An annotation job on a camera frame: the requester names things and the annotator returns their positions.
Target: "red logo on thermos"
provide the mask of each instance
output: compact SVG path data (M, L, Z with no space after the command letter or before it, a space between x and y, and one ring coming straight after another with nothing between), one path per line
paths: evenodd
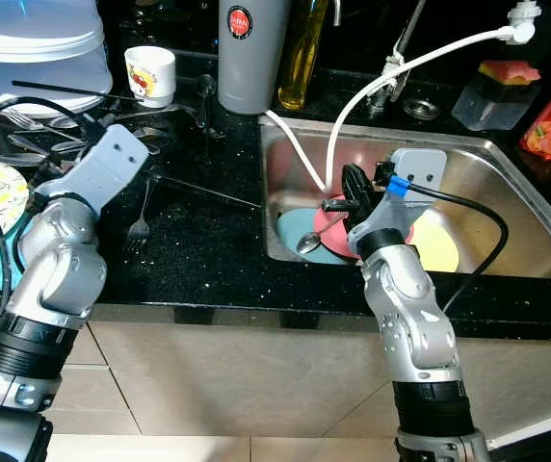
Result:
M230 34L241 40L252 31L252 16L244 7L232 7L228 10L228 30Z

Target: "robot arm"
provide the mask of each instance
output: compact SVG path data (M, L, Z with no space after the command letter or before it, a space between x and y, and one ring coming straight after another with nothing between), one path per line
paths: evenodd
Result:
M444 152L400 149L392 160L386 165L389 173L395 169L401 177L438 189ZM379 166L378 176L384 169ZM402 191L396 177L384 194L375 192L354 165L344 167L343 190L347 201L325 205L350 212L345 221L349 245L363 261L365 298L379 322L392 374L401 460L489 462L485 437L472 424L453 326L436 304L416 249L404 241L432 201Z
M147 157L114 125L66 176L36 189L49 201L21 240L26 270L0 316L0 460L46 457L53 426L38 412L52 404L106 278L94 225Z

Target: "beige tile wall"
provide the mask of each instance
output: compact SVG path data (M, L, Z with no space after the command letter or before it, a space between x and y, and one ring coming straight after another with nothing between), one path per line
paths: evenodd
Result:
M46 415L57 433L392 438L374 334L91 323ZM459 340L488 438L551 417L551 342Z
M47 462L250 462L249 438L53 435Z
M391 439L252 438L252 462L398 462Z
M320 436L387 380L367 334L104 321L92 329L145 434Z

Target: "black cable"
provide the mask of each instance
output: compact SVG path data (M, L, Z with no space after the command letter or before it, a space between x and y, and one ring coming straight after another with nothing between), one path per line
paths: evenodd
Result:
M470 273L470 275L466 278L464 283L461 286L459 286L459 289L457 289L456 292L453 295L451 295L451 298L449 298L449 301L447 301L443 309L443 312L446 313L447 310L449 310L449 308L453 306L454 301L466 289L468 289L468 287L475 281L475 279L477 279L479 274L484 272L487 269L487 267L489 267L489 265L492 264L492 262L498 256L498 254L505 247L505 244L507 243L507 239L509 238L509 227L507 226L507 224L505 223L505 221L502 219L500 215L498 215L496 212L486 207L485 205L480 204L479 202L475 202L474 200L465 199L457 195L447 194L446 192L431 190L429 188L424 188L423 186L414 185L412 183L408 185L408 189L411 191L415 191L416 193L428 195L429 197L433 197L435 199L454 202L456 204L463 205L464 207L469 207L471 209L474 209L477 212L481 212L486 217L493 220L500 228L500 239L498 240L498 243L496 244L496 246L494 246L494 248L489 253L489 255L487 255L487 257L481 262L481 264L474 271Z
M31 214L24 215L20 219L20 223L18 225L18 229L16 230L16 234L14 235L13 239L13 258L14 258L14 264L18 268L18 271L22 274L25 272L25 267L23 267L23 262L21 262L20 254L18 253L18 241L21 239L21 236L23 236L23 233L25 232L25 228L27 228L27 225L29 224L30 220L32 219Z
M0 112L6 108L10 108L10 106L14 106L16 104L24 104L24 103L39 104L41 106L45 106L47 108L53 109L55 111L62 113L64 116L70 117L81 127L81 129L84 132L89 129L89 122L85 120L84 117L77 115L72 111L69 111L68 109L66 109L63 106L60 106L57 103L54 103L52 101L48 101L42 98L36 98L34 96L19 96L17 98L6 100L3 103L0 103ZM1 259L1 266L2 266L2 291L1 291L1 299L0 299L0 315L1 315L4 312L4 309L6 308L8 299L10 298L10 290L13 284L13 276L12 276L11 266L10 266L10 257L8 255L8 249L6 248L6 243L4 241L4 232L2 230L1 225L0 225L0 259Z

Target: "sponge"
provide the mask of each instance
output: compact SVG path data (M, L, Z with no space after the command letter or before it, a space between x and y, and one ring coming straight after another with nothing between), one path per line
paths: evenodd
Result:
M483 61L479 72L503 85L529 85L541 76L526 61Z

